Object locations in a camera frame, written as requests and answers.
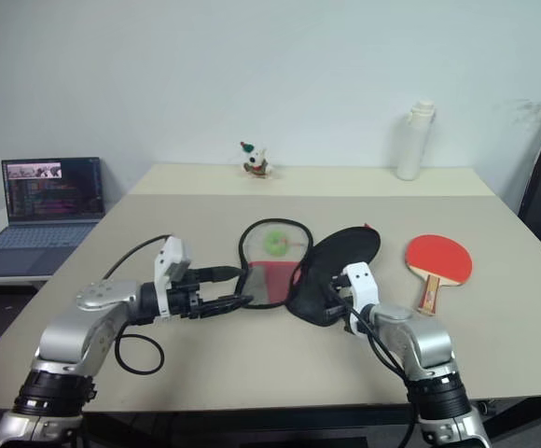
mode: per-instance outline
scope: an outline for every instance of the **small figurine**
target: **small figurine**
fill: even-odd
[[[272,166],[267,162],[266,159],[266,148],[264,149],[255,149],[254,145],[249,143],[241,142],[243,152],[247,156],[247,161],[243,164],[243,169],[255,175],[256,177],[266,177],[272,171]]]

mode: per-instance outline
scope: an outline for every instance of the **paddle handle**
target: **paddle handle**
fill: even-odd
[[[440,278],[428,275],[423,289],[422,299],[418,311],[423,315],[435,315],[437,313],[437,293]]]

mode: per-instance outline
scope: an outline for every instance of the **laptop keyboard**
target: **laptop keyboard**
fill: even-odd
[[[8,227],[0,233],[0,249],[76,247],[93,228],[93,224]]]

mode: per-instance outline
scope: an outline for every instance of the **red ping pong paddle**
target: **red ping pong paddle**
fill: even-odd
[[[439,286],[458,286],[472,273],[472,259],[462,245],[440,235],[422,235],[409,242],[408,267],[426,281],[418,311],[434,315]]]

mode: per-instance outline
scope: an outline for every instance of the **open laptop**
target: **open laptop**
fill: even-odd
[[[0,277],[53,275],[104,216],[97,157],[1,162]]]

